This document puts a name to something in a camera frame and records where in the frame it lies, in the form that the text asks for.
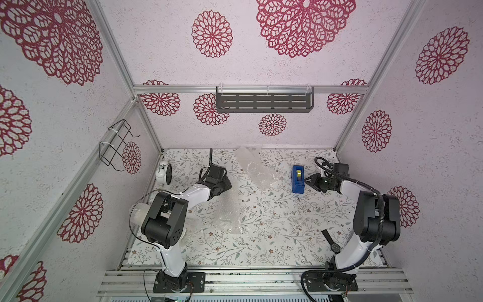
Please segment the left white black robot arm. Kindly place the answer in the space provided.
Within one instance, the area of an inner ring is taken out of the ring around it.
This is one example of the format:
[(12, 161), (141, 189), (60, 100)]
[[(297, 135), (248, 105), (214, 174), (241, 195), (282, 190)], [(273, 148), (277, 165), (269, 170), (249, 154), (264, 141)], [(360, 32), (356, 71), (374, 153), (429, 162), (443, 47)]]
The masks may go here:
[(159, 191), (148, 208), (141, 206), (141, 232), (147, 242), (160, 249), (165, 269), (163, 273), (178, 278), (186, 268), (180, 241), (187, 212), (231, 189), (224, 167), (210, 164), (201, 179), (181, 193)]

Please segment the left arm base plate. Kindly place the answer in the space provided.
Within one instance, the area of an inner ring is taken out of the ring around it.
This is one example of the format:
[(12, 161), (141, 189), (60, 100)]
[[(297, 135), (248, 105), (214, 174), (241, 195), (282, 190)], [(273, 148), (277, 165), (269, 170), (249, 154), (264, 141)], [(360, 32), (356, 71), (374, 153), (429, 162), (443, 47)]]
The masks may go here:
[(205, 291), (206, 273), (184, 272), (179, 277), (166, 273), (156, 275), (153, 293), (203, 293)]

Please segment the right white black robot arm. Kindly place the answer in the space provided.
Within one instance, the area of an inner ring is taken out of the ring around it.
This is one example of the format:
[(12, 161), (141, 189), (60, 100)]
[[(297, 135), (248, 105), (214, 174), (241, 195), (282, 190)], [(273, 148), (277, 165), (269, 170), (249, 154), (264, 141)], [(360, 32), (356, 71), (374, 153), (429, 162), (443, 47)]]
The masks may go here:
[(324, 174), (315, 173), (305, 178), (309, 187), (322, 193), (336, 191), (356, 202), (353, 234), (346, 246), (327, 262), (326, 270), (355, 274), (374, 251), (399, 239), (399, 199), (351, 178), (347, 164), (332, 164), (323, 157), (316, 157), (314, 162)]

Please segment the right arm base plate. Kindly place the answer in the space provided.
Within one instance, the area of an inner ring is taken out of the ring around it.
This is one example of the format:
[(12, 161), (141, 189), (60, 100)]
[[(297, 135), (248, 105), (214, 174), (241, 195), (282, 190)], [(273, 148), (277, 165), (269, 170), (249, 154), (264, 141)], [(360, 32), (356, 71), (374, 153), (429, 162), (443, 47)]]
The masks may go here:
[(303, 274), (303, 281), (309, 292), (319, 291), (358, 291), (356, 274), (322, 273), (320, 270), (310, 270)]

